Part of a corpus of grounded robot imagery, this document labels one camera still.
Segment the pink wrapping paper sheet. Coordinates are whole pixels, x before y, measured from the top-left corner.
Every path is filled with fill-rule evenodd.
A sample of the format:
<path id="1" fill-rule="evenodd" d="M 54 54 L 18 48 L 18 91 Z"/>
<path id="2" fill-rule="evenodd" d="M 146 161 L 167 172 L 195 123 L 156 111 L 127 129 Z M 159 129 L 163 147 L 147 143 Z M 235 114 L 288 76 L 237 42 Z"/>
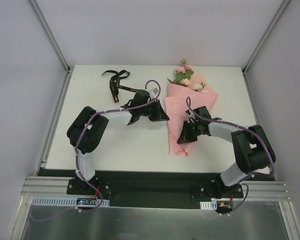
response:
<path id="1" fill-rule="evenodd" d="M 193 109 L 206 106 L 208 111 L 211 111 L 218 97 L 218 93 L 207 84 L 201 74 L 192 76 L 190 82 L 191 84 L 206 83 L 209 92 L 195 92 L 191 88 L 181 85 L 168 84 L 167 96 L 165 97 L 166 113 L 170 118 L 168 121 L 169 154 L 180 157 L 187 157 L 195 145 L 194 143 L 177 144 L 183 121 L 186 121 L 189 117 L 186 114 L 188 110 L 186 98 L 191 98 Z"/>

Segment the peach fake flower stem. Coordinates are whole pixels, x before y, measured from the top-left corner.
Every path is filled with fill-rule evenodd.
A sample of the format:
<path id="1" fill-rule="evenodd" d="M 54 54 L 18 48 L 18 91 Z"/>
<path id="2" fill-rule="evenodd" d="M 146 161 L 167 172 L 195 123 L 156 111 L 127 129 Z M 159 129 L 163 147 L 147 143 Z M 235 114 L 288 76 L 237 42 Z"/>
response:
<path id="1" fill-rule="evenodd" d="M 190 89 L 192 88 L 191 82 L 187 78 L 182 79 L 180 84 L 184 87 L 187 87 L 187 88 L 190 88 Z"/>

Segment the pale pink fake flower stem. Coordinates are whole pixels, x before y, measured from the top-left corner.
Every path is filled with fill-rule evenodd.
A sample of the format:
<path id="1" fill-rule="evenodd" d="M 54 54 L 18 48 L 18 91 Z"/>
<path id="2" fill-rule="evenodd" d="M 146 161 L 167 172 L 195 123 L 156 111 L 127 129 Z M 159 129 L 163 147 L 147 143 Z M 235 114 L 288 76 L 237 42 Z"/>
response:
<path id="1" fill-rule="evenodd" d="M 195 83 L 195 84 L 192 84 L 191 85 L 191 89 L 195 92 L 198 92 L 198 93 L 208 93 L 209 90 L 207 90 L 206 88 L 206 83 L 205 82 L 201 82 L 201 83 Z"/>

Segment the pink fake flower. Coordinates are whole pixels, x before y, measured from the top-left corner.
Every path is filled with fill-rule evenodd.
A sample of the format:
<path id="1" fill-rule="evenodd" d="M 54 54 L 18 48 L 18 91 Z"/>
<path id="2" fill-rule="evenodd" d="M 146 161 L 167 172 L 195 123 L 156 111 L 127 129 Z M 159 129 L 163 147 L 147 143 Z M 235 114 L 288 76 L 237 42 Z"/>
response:
<path id="1" fill-rule="evenodd" d="M 167 79 L 170 84 L 182 86 L 180 82 L 182 79 L 190 80 L 194 74 L 194 68 L 188 65 L 187 60 L 184 58 L 181 60 L 181 65 L 174 70 L 174 80 Z"/>

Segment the black ribbon gold lettering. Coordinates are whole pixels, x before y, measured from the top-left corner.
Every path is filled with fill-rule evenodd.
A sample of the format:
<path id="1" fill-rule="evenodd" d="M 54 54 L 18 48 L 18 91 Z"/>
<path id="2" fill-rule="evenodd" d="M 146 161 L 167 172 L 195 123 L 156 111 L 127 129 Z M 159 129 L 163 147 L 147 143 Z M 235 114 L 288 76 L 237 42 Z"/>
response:
<path id="1" fill-rule="evenodd" d="M 127 86 L 123 86 L 120 84 L 121 80 L 126 79 L 130 76 L 130 72 L 126 70 L 121 70 L 121 71 L 115 71 L 115 70 L 106 70 L 103 72 L 101 75 L 104 74 L 112 74 L 112 77 L 109 80 L 109 88 L 112 94 L 112 98 L 115 103 L 119 102 L 119 90 L 126 90 L 130 92 L 138 92 L 139 89 L 136 88 L 131 88 Z"/>

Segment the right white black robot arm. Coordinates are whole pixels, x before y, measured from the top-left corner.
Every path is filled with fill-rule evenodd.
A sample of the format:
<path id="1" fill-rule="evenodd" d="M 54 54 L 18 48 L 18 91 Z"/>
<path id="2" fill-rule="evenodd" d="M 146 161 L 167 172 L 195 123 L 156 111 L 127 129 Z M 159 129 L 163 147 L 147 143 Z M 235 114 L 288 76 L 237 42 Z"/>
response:
<path id="1" fill-rule="evenodd" d="M 275 153 L 260 125 L 244 127 L 221 118 L 212 118 L 205 106 L 188 109 L 186 114 L 189 117 L 183 121 L 178 144 L 193 143 L 198 136 L 206 135 L 221 138 L 233 145 L 235 163 L 204 187 L 206 195 L 224 198 L 257 170 L 274 165 Z"/>

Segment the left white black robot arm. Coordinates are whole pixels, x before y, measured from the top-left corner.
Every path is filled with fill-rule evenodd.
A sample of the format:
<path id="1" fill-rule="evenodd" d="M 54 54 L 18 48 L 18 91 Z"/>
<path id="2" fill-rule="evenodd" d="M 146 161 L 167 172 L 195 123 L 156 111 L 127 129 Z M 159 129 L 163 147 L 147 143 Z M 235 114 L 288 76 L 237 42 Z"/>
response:
<path id="1" fill-rule="evenodd" d="M 67 137 L 74 148 L 75 183 L 84 194 L 95 190 L 94 160 L 86 155 L 96 150 L 105 130 L 109 127 L 128 126 L 140 117 L 147 117 L 151 122 L 168 121 L 170 118 L 163 110 L 160 100 L 152 91 L 139 90 L 126 104 L 118 109 L 96 111 L 86 106 L 67 130 Z"/>

